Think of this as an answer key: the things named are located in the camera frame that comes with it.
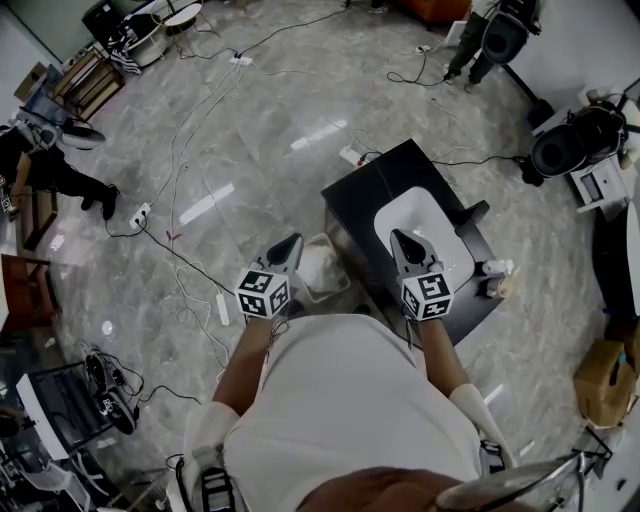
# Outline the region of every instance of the electrical outlet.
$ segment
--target electrical outlet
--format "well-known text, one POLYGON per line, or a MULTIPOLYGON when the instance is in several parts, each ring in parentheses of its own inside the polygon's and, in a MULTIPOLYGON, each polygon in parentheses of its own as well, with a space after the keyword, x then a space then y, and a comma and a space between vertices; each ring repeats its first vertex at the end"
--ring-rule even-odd
POLYGON ((138 211, 136 212, 136 214, 133 217, 131 217, 131 220, 129 221, 129 226, 131 226, 132 229, 138 229, 140 228, 140 226, 144 226, 145 225, 144 219, 145 217, 146 218, 149 217, 149 213, 151 213, 151 207, 147 203, 143 203, 142 206, 138 208, 138 211))
POLYGON ((253 59, 251 57, 240 57, 239 59, 231 57, 229 62, 232 64, 240 64, 241 66, 250 66, 253 63, 253 59))

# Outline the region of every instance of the marker cube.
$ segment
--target marker cube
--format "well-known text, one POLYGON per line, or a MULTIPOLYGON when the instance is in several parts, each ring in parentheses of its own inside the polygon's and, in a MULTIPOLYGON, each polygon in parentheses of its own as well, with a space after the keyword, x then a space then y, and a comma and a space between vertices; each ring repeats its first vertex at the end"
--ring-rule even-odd
POLYGON ((258 318, 273 318, 291 297, 287 276, 249 269, 240 273, 234 293, 240 311, 258 318))
POLYGON ((403 279, 402 301, 416 320, 429 320, 449 313, 453 292, 444 273, 433 272, 403 279))

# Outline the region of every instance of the tiled floor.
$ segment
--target tiled floor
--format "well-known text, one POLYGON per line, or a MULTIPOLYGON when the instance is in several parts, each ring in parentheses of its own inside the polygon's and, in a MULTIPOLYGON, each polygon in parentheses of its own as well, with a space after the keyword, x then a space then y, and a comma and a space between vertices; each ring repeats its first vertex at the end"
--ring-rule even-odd
MULTIPOLYGON (((211 1, 205 12, 222 41, 193 30, 188 37, 201 55, 221 46, 241 50, 278 27, 337 9, 337 0, 318 0, 313 6, 261 0, 240 16, 211 1)), ((268 239, 292 229, 308 236, 322 231, 320 191, 350 172, 338 152, 352 135, 380 151, 413 138, 431 157, 467 148, 442 156, 452 161, 526 151, 531 141, 527 100, 502 71, 487 77, 474 95, 462 90, 462 81, 426 89, 386 79, 391 70, 413 78, 421 65, 420 56, 395 53, 424 44, 435 47, 441 38, 404 14, 370 16, 365 5, 356 3, 345 14, 279 34, 249 52, 258 67, 230 74, 180 130, 174 171, 184 162, 189 169, 177 182, 174 172, 153 205, 150 231, 167 241, 175 195, 174 235, 180 235, 175 249, 202 262, 230 287, 268 239), (313 74, 267 74, 280 70, 313 74), (333 131, 334 123, 345 128, 333 131), (215 207, 183 222, 185 213, 199 201, 205 204, 210 193, 219 199, 215 207)), ((449 49, 429 54, 422 80, 438 81, 452 55, 449 49)), ((232 68, 229 57, 180 60, 171 48, 165 60, 129 78, 92 118, 107 136, 104 145, 89 152, 66 151, 78 169, 120 188, 118 210, 109 223, 112 232, 130 233, 129 218, 157 195, 172 172, 171 141, 178 126, 232 68)), ((461 358, 483 393, 504 384, 493 406, 514 451, 535 439, 527 458, 562 453, 581 424, 571 375, 602 329, 601 297, 590 263, 592 219, 575 213, 563 180, 541 189, 525 186, 511 162, 441 171, 467 204, 489 202, 481 229, 497 255, 513 258, 522 268, 515 296, 461 343, 461 358)), ((219 357, 222 350, 183 309, 174 262, 166 251, 144 234, 110 238, 99 208, 85 213, 80 199, 63 197, 40 256, 56 263, 63 307, 59 338, 70 357, 79 353, 78 341, 84 339, 142 373, 147 390, 166 384, 202 400, 211 396, 220 368, 214 348, 219 357), (114 326, 110 339, 101 330, 107 320, 114 326)), ((215 302, 211 283, 192 270, 180 272, 190 295, 215 302)), ((205 321, 204 304, 188 300, 187 305, 205 321)), ((229 348, 243 325, 234 307, 231 314, 228 327, 220 325, 215 310, 208 324, 229 348)), ((163 465, 165 456, 181 450, 189 407, 189 401, 159 391, 142 408, 134 435, 119 438, 101 458, 111 459, 114 470, 163 465)))

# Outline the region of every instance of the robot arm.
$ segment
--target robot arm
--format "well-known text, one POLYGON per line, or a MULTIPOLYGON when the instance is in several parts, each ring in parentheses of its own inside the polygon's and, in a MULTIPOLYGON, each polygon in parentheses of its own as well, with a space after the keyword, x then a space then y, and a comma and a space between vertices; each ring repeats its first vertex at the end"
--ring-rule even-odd
POLYGON ((401 298, 416 320, 431 320, 449 313, 453 290, 433 245, 411 231, 391 232, 391 252, 398 269, 401 298))
POLYGON ((256 259, 240 273, 235 295, 244 315, 273 318, 291 300, 289 281, 302 257, 303 238, 294 233, 263 247, 256 259))

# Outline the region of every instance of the black table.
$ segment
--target black table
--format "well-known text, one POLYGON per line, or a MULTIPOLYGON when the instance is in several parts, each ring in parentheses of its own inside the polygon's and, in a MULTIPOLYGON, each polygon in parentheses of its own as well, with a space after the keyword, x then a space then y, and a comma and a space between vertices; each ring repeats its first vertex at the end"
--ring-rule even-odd
MULTIPOLYGON (((433 195, 467 246, 477 268, 482 262, 494 258, 474 222, 474 213, 482 205, 465 209, 418 145, 408 140, 322 191, 329 211, 398 305, 401 305, 400 288, 396 282, 398 272, 393 258, 375 232, 374 218, 383 206, 412 187, 422 187, 433 195)), ((442 319, 454 345, 500 303, 500 299, 484 295, 486 280, 486 276, 478 275, 476 271, 458 289, 450 313, 442 319)))

